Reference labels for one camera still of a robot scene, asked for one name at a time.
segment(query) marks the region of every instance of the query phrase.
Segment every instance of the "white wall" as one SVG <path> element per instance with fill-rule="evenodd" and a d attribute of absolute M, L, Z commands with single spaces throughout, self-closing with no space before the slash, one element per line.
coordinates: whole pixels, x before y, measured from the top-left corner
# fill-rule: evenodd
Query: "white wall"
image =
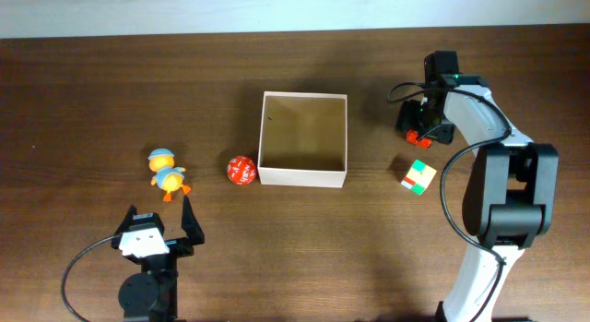
<path fill-rule="evenodd" d="M 0 38 L 590 22 L 590 0 L 0 0 Z"/>

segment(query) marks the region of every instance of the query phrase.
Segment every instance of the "toy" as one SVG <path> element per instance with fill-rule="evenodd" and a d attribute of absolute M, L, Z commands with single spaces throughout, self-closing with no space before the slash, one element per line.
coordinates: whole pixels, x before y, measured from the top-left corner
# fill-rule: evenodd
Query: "toy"
<path fill-rule="evenodd" d="M 431 184 L 435 174 L 436 170 L 424 164 L 422 161 L 415 160 L 407 172 L 406 177 L 402 180 L 402 185 L 412 192 L 422 195 L 426 188 L 428 188 L 428 185 Z"/>
<path fill-rule="evenodd" d="M 236 185 L 248 185 L 256 178 L 256 164 L 245 156 L 238 156 L 228 164 L 228 177 Z"/>
<path fill-rule="evenodd" d="M 191 191 L 191 187 L 183 185 L 183 167 L 174 166 L 174 154 L 165 148 L 155 149 L 149 154 L 149 169 L 156 173 L 151 179 L 151 184 L 158 184 L 160 189 L 166 191 L 164 202 L 172 201 L 171 192 L 182 188 L 185 194 Z"/>
<path fill-rule="evenodd" d="M 411 144 L 415 144 L 418 147 L 424 148 L 424 149 L 430 148 L 431 144 L 432 144 L 431 139 L 429 139 L 427 137 L 423 137 L 422 139 L 420 139 L 418 132 L 415 130 L 411 130 L 411 129 L 407 131 L 406 141 Z"/>

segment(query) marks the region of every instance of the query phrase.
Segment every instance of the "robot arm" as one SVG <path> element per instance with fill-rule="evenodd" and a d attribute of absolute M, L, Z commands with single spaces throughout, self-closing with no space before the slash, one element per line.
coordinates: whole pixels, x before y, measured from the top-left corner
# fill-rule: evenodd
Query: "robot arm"
<path fill-rule="evenodd" d="M 458 128 L 473 145 L 502 137 L 506 122 L 511 127 L 512 134 L 500 143 L 474 149 L 476 160 L 463 200 L 467 232 L 506 263 L 501 278 L 485 308 L 473 319 L 490 294 L 499 262 L 469 244 L 456 283 L 437 310 L 438 321 L 489 322 L 510 268 L 534 238 L 549 229 L 558 154 L 551 145 L 534 143 L 501 118 L 501 112 L 493 111 L 490 106 L 498 107 L 487 83 L 479 76 L 461 74 L 456 52 L 430 54 L 424 66 L 425 99 L 404 102 L 398 130 L 414 130 L 420 137 L 449 144 Z M 488 104 L 456 90 L 483 97 Z M 525 188 L 509 190 L 509 178 L 524 182 Z"/>
<path fill-rule="evenodd" d="M 159 215 L 138 215 L 132 206 L 115 232 L 112 248 L 120 249 L 125 258 L 141 266 L 141 272 L 127 278 L 119 290 L 125 322 L 176 320 L 176 260 L 192 256 L 193 246 L 205 242 L 205 234 L 187 196 L 183 201 L 181 228 L 185 237 L 165 241 Z"/>

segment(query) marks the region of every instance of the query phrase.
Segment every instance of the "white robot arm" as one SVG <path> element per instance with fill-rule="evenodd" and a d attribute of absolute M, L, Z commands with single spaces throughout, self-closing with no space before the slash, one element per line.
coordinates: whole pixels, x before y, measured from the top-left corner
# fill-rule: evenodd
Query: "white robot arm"
<path fill-rule="evenodd" d="M 490 322 L 511 267 L 534 238 L 549 229 L 558 154 L 551 145 L 536 144 L 521 133 L 497 107 L 481 77 L 461 74 L 456 52 L 430 54 L 424 65 L 424 84 L 402 84 L 418 85 L 423 90 L 397 101 L 419 94 L 425 99 L 404 102 L 397 129 L 416 131 L 419 141 L 430 138 L 449 144 L 458 128 L 472 146 L 467 149 L 476 154 L 463 200 L 463 221 L 470 236 L 456 228 L 446 213 L 454 229 L 472 243 L 467 246 L 451 293 L 439 304 L 436 320 Z M 473 148 L 479 143 L 480 148 Z M 447 164 L 441 177 L 445 211 L 444 173 L 452 164 Z M 509 178 L 525 182 L 525 189 L 509 190 Z M 500 261 L 503 268 L 497 280 Z"/>

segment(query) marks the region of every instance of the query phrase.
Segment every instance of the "cable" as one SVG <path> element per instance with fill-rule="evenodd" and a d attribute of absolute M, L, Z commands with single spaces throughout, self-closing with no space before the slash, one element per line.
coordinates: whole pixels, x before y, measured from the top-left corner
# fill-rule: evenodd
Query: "cable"
<path fill-rule="evenodd" d="M 417 141 L 420 141 L 420 140 L 422 140 L 422 139 L 423 139 L 423 138 L 425 138 L 425 137 L 426 137 L 428 134 L 430 134 L 430 133 L 434 132 L 435 130 L 439 129 L 439 127 L 441 127 L 442 125 L 443 125 L 443 124 L 438 124 L 438 125 L 435 125 L 433 128 L 431 128 L 431 129 L 427 130 L 427 131 L 426 131 L 426 133 L 424 133 L 424 134 L 422 134 L 421 136 L 419 136 L 419 137 L 418 137 L 416 140 L 417 140 Z"/>
<path fill-rule="evenodd" d="M 420 94 L 423 94 L 423 93 L 426 93 L 429 91 L 453 92 L 453 93 L 458 93 L 458 94 L 462 94 L 462 95 L 466 95 L 471 98 L 474 98 L 475 100 L 485 104 L 493 112 L 495 112 L 500 117 L 502 123 L 506 127 L 504 130 L 504 134 L 501 137 L 495 137 L 495 138 L 492 138 L 489 140 L 480 141 L 478 143 L 474 143 L 471 146 L 468 146 L 464 149 L 459 150 L 446 163 L 446 165 L 444 166 L 444 169 L 441 172 L 441 204 L 442 204 L 442 211 L 444 212 L 444 217 L 448 220 L 449 224 L 451 224 L 451 227 L 453 228 L 453 230 L 457 234 L 459 234 L 459 236 L 461 238 L 463 238 L 463 240 L 465 240 L 468 244 L 475 246 L 476 248 L 479 248 L 483 251 L 486 251 L 486 252 L 492 254 L 496 258 L 496 260 L 498 261 L 498 272 L 496 273 L 496 279 L 494 280 L 494 282 L 491 286 L 490 292 L 488 293 L 486 300 L 483 302 L 483 304 L 479 308 L 478 312 L 470 320 L 470 322 L 475 322 L 478 319 L 478 317 L 481 315 L 481 313 L 486 309 L 486 306 L 488 305 L 488 303 L 491 300 L 491 297 L 493 296 L 494 292 L 496 291 L 496 288 L 498 287 L 498 284 L 500 283 L 500 280 L 502 278 L 502 272 L 504 270 L 504 266 L 506 265 L 506 261 L 504 261 L 504 259 L 502 258 L 502 256 L 500 254 L 498 254 L 497 252 L 495 252 L 494 250 L 492 250 L 490 248 L 487 248 L 487 247 L 481 245 L 480 243 L 476 242 L 475 240 L 471 239 L 465 233 L 463 233 L 463 231 L 461 231 L 461 229 L 459 229 L 459 227 L 454 222 L 453 217 L 451 216 L 451 213 L 449 211 L 449 207 L 447 206 L 446 196 L 444 193 L 445 192 L 444 184 L 446 182 L 446 176 L 449 173 L 449 171 L 451 170 L 451 167 L 459 158 L 461 158 L 462 156 L 464 156 L 465 154 L 467 154 L 469 151 L 471 151 L 473 149 L 481 148 L 484 146 L 488 146 L 490 144 L 499 143 L 499 142 L 504 141 L 504 139 L 506 139 L 507 137 L 509 137 L 512 134 L 512 126 L 510 125 L 510 122 L 508 121 L 508 118 L 506 118 L 504 113 L 502 113 L 502 111 L 500 111 L 500 109 L 497 106 L 495 106 L 494 104 L 492 104 L 490 101 L 486 100 L 484 97 L 479 96 L 473 92 L 464 91 L 464 90 L 460 90 L 460 89 L 449 89 L 449 88 L 439 88 L 439 87 L 426 88 L 421 91 L 414 92 L 410 95 L 402 97 L 400 99 L 397 99 L 397 100 L 391 100 L 391 92 L 390 92 L 387 95 L 387 101 L 389 103 L 397 103 L 397 102 L 401 102 L 401 101 L 406 101 L 406 100 L 411 99 L 414 96 L 417 96 L 417 95 L 420 95 Z"/>
<path fill-rule="evenodd" d="M 76 309 L 74 309 L 74 307 L 72 307 L 72 305 L 70 304 L 69 301 L 67 301 L 67 297 L 65 296 L 65 281 L 67 280 L 67 275 L 70 273 L 70 270 L 72 269 L 72 267 L 76 264 L 76 262 L 83 257 L 85 254 L 87 254 L 89 251 L 91 251 L 93 248 L 104 244 L 106 242 L 111 241 L 111 239 L 116 238 L 121 236 L 120 234 L 115 234 L 115 235 L 110 235 L 104 239 L 101 239 L 100 241 L 91 244 L 88 248 L 84 249 L 83 251 L 81 251 L 76 257 L 74 257 L 74 259 L 72 260 L 72 262 L 70 262 L 70 264 L 67 266 L 67 268 L 65 269 L 64 272 L 64 276 L 62 277 L 62 300 L 64 301 L 65 304 L 65 308 L 67 308 L 68 311 L 70 311 L 70 313 L 72 313 L 78 320 L 80 321 L 84 321 L 84 322 L 89 322 L 86 318 L 84 318 L 82 315 L 80 315 Z"/>
<path fill-rule="evenodd" d="M 391 88 L 391 90 L 389 90 L 389 93 L 387 94 L 387 101 L 390 101 L 391 94 L 393 94 L 396 89 L 398 89 L 400 87 L 405 87 L 405 86 L 416 86 L 416 87 L 424 88 L 424 84 L 423 83 L 418 83 L 418 82 L 404 82 L 404 83 L 400 83 L 397 86 Z"/>

